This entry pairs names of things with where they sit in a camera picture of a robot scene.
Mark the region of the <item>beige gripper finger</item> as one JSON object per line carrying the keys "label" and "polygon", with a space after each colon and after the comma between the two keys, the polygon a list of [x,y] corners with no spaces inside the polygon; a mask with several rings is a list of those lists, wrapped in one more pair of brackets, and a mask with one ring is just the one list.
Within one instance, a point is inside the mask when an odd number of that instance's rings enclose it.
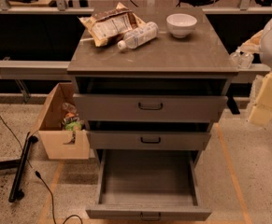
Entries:
{"label": "beige gripper finger", "polygon": [[262,78],[260,90],[258,91],[248,122],[264,127],[272,120],[272,72]]}
{"label": "beige gripper finger", "polygon": [[259,53],[260,52],[260,43],[263,31],[259,31],[253,35],[250,39],[245,41],[239,49],[244,53]]}

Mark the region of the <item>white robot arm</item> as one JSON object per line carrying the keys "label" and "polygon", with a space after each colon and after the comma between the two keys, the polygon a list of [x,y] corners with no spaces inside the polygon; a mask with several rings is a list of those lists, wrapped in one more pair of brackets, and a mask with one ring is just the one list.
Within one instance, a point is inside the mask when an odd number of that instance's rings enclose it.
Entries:
{"label": "white robot arm", "polygon": [[262,85],[253,102],[248,122],[264,127],[272,119],[272,18],[264,29],[244,42],[240,50],[245,53],[258,53],[261,63],[271,71],[262,79]]}

